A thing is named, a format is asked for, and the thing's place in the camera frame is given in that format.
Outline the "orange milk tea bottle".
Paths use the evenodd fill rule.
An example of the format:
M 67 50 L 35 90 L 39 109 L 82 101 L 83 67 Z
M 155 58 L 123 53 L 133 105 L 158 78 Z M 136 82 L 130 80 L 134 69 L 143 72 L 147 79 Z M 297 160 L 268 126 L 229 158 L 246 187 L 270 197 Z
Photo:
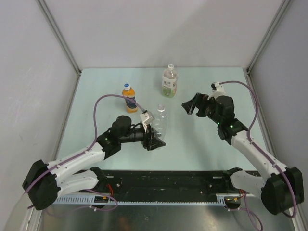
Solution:
M 122 95 L 126 98 L 126 107 L 127 111 L 129 113 L 134 113 L 138 111 L 138 107 L 135 104 L 135 91 L 134 89 L 130 86 L 129 83 L 124 84 L 124 88 L 122 91 Z

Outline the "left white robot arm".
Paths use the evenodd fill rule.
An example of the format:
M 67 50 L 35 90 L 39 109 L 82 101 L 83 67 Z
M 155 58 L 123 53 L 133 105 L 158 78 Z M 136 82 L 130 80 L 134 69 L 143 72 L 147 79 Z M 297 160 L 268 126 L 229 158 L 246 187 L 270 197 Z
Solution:
M 44 210 L 59 197 L 77 191 L 102 192 L 107 177 L 92 164 L 118 153 L 122 144 L 133 142 L 140 142 L 147 151 L 166 145 L 150 124 L 134 125 L 129 116 L 121 115 L 84 150 L 48 163 L 34 162 L 22 187 L 36 210 Z

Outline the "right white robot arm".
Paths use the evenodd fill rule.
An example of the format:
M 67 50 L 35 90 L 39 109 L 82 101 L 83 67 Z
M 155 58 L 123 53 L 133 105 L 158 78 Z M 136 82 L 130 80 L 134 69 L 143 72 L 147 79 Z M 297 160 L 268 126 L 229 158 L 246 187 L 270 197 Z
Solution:
M 222 181 L 225 192 L 242 189 L 259 198 L 274 215 L 304 202 L 301 171 L 287 167 L 248 136 L 248 128 L 235 117 L 232 97 L 197 93 L 181 106 L 189 115 L 198 109 L 198 117 L 208 117 L 216 123 L 219 137 L 243 154 L 260 174 L 256 177 L 238 167 L 226 171 L 227 178 Z

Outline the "clear plastic bottle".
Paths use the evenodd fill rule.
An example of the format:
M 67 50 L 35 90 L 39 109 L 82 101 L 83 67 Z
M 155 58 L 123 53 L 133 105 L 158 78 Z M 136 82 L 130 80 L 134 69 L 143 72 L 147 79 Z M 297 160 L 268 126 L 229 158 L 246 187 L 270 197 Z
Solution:
M 162 124 L 164 126 L 164 141 L 167 132 L 167 111 L 163 104 L 157 106 L 152 124 Z

